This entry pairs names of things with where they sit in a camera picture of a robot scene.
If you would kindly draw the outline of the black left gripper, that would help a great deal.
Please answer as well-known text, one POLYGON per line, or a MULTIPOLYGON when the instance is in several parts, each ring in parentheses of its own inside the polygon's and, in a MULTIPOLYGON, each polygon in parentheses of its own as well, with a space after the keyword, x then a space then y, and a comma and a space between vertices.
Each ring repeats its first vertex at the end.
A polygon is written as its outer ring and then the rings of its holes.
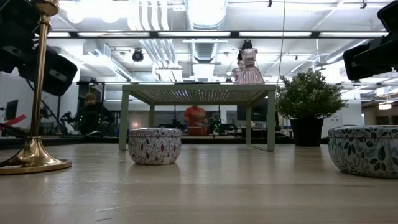
MULTIPOLYGON (((19 75, 32 82, 36 78, 39 56, 40 19, 59 11, 58 1, 1 0, 1 71, 19 75)), ((77 66, 46 46, 43 77, 44 92, 62 96, 78 71, 77 66)))

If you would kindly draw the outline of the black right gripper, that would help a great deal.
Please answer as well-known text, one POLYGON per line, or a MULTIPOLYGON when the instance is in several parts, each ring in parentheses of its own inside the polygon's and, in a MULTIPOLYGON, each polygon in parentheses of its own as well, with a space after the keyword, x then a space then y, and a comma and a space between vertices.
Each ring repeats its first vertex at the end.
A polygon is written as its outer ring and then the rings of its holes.
POLYGON ((397 33, 378 37, 343 53, 349 80, 397 71, 397 33))

